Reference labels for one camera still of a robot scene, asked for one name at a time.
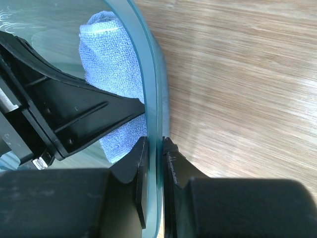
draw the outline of towel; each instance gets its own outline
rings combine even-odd
[[[93,15],[86,25],[80,26],[79,37],[86,81],[99,89],[138,98],[144,103],[139,62],[130,37],[115,14],[102,11]],[[143,114],[100,139],[100,144],[109,162],[115,163],[146,135]]]

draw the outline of wood grain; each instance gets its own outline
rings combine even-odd
[[[211,177],[295,179],[317,201],[316,2],[135,2],[166,57],[187,159]]]

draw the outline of blue towel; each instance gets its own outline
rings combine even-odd
[[[139,62],[131,40],[113,12],[93,15],[80,26],[79,53],[89,84],[144,103]],[[115,163],[146,136],[145,115],[119,127],[100,140],[107,159]]]

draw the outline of folded towel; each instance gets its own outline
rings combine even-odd
[[[139,62],[119,19],[113,12],[93,15],[80,26],[79,54],[89,84],[144,103]],[[100,140],[107,159],[115,163],[128,154],[140,136],[146,136],[145,115],[141,115]]]

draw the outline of wooden surface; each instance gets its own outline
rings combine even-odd
[[[187,159],[211,177],[295,179],[317,201],[316,1],[135,2],[166,57]]]

